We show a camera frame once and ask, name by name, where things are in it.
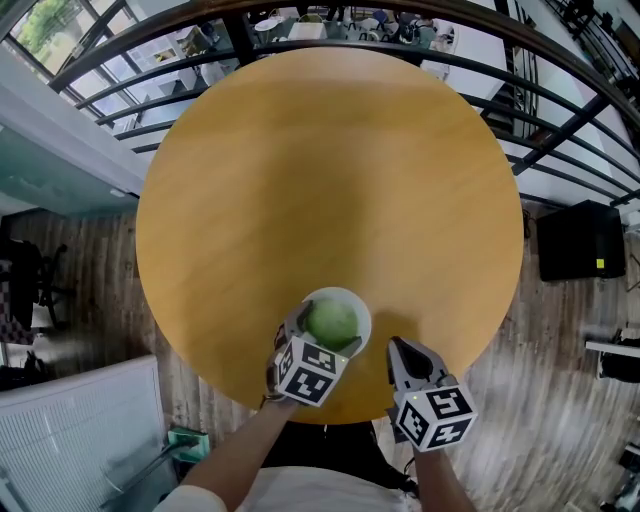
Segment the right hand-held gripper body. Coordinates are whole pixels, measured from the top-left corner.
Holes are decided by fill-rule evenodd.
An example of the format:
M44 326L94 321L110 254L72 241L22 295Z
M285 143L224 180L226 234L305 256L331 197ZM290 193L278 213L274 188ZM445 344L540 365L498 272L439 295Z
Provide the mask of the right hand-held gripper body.
M427 378L388 370L394 406L387 410L394 441L408 442L418 452L460 443L478 417L468 388L446 368Z

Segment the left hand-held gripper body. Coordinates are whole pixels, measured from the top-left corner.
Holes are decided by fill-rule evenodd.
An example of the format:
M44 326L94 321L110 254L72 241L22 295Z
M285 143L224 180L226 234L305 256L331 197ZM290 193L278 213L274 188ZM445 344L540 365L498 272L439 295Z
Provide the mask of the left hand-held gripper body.
M266 367L264 401L294 400L320 407L341 379L349 362L349 346L333 351L285 320L276 333Z

